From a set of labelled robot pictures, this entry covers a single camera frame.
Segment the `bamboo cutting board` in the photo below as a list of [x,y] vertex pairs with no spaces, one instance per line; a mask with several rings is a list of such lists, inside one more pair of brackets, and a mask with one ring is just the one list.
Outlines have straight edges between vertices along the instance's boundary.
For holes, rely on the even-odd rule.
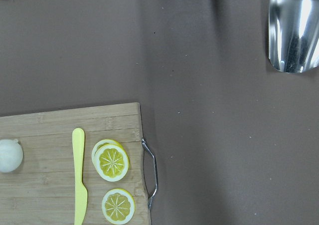
[[[106,192],[121,188],[135,201],[132,225],[151,224],[144,178],[142,117],[139,103],[67,109],[0,119],[0,137],[17,139],[23,162],[0,176],[0,222],[3,225],[71,225],[74,223],[74,162],[72,132],[85,132],[83,183],[88,203],[83,223],[105,225],[101,203]],[[103,139],[119,142],[130,168],[117,182],[103,180],[94,168],[91,152]]]

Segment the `stacked lemon slice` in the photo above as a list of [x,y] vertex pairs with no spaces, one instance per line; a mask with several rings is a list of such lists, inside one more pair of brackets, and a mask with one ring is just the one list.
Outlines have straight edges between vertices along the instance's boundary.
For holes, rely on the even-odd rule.
[[107,144],[99,148],[94,163],[99,176],[108,182],[121,180],[129,170],[129,157],[118,145]]
[[98,151],[99,148],[101,148],[104,145],[108,145],[108,144],[116,145],[116,146],[120,147],[121,149],[123,149],[123,146],[119,142],[112,140],[112,139],[103,139],[103,140],[97,142],[95,144],[95,146],[93,147],[92,153],[91,153],[91,160],[92,160],[92,163],[93,163],[95,168],[96,168],[96,162],[95,162],[96,152]]

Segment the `yellow plastic knife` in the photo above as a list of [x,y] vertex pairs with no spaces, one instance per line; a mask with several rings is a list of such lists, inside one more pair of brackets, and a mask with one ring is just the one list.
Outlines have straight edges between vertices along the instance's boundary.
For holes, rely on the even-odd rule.
[[85,132],[81,128],[76,128],[72,132],[72,149],[74,161],[74,182],[75,182],[75,208],[74,224],[81,225],[84,221],[88,192],[83,184],[83,161],[85,148]]

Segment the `top stacked lemon slice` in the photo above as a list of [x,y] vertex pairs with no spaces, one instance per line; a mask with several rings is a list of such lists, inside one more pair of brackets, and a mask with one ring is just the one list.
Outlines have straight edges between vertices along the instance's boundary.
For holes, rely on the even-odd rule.
[[99,148],[94,163],[99,176],[108,182],[121,180],[129,170],[129,157],[118,145],[107,144]]

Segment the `lower stacked lemon slice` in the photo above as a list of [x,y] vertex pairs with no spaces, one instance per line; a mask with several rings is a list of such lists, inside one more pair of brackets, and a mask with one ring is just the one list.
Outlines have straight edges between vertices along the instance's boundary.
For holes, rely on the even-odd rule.
[[103,140],[97,142],[95,144],[95,146],[93,147],[92,153],[91,153],[91,160],[92,160],[92,163],[93,163],[95,168],[96,168],[96,162],[95,162],[96,152],[98,151],[99,148],[101,148],[104,145],[108,145],[108,144],[116,145],[116,146],[120,147],[121,149],[123,149],[123,146],[119,142],[112,140],[112,139],[103,139]]

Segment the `white steamed bun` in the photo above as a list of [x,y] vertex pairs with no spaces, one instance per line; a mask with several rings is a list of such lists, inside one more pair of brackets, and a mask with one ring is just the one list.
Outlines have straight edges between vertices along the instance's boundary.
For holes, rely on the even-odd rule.
[[16,170],[23,160],[23,149],[18,139],[0,141],[0,172],[9,173]]

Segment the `steel scoop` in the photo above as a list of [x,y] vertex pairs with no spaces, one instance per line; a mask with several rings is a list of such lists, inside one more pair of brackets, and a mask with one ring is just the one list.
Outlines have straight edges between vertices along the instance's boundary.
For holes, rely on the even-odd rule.
[[319,0],[270,0],[269,60],[284,73],[319,65]]

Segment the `single lemon slice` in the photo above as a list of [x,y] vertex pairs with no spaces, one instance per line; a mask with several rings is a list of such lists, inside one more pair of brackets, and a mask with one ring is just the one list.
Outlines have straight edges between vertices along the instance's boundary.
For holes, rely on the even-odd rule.
[[113,225],[124,225],[135,213],[135,201],[127,190],[116,188],[106,192],[101,208],[108,222]]

